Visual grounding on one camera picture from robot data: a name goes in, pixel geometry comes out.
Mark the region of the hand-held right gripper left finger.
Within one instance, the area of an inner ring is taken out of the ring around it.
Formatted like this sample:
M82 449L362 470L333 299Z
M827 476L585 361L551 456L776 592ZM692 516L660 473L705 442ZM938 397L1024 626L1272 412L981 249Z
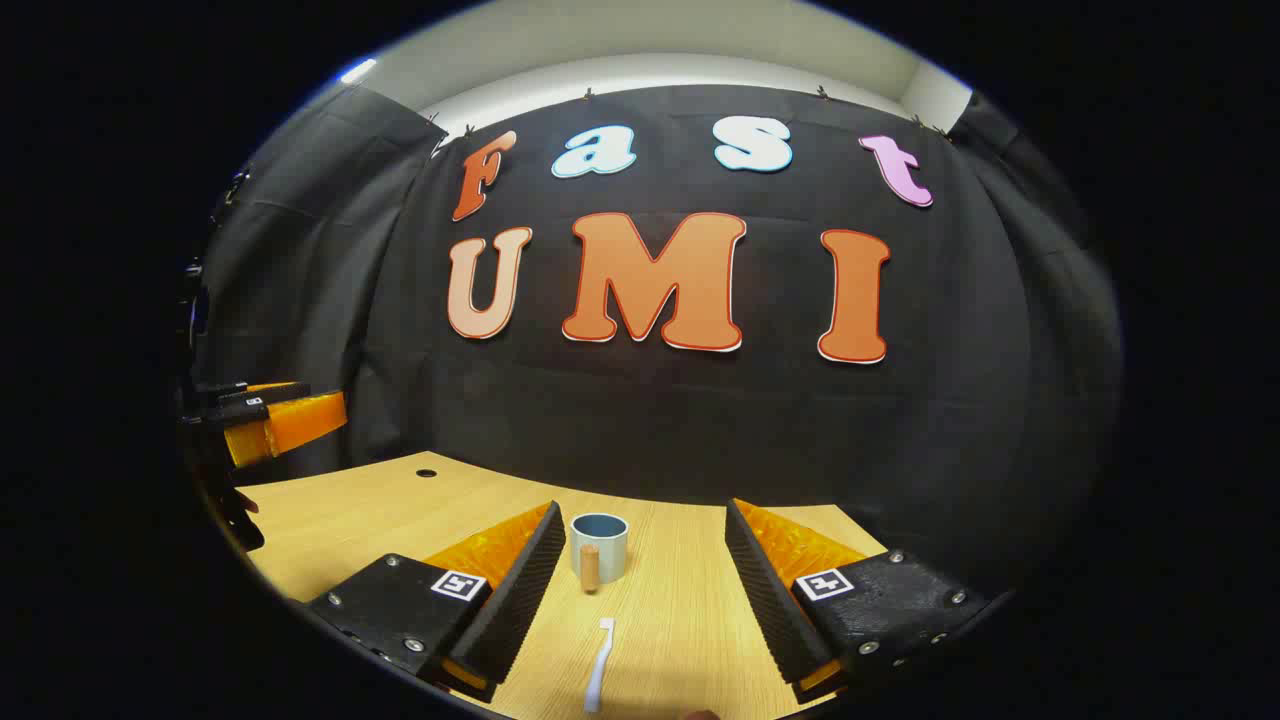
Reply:
M428 559L385 553L305 607L383 662L489 702L506 682L564 547L556 501Z

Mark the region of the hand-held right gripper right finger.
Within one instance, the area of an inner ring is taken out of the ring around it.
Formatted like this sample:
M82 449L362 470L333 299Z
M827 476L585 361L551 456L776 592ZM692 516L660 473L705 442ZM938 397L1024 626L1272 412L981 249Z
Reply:
M724 542L771 657L799 702L864 694L924 667L991 600L901 548L869 553L749 503Z

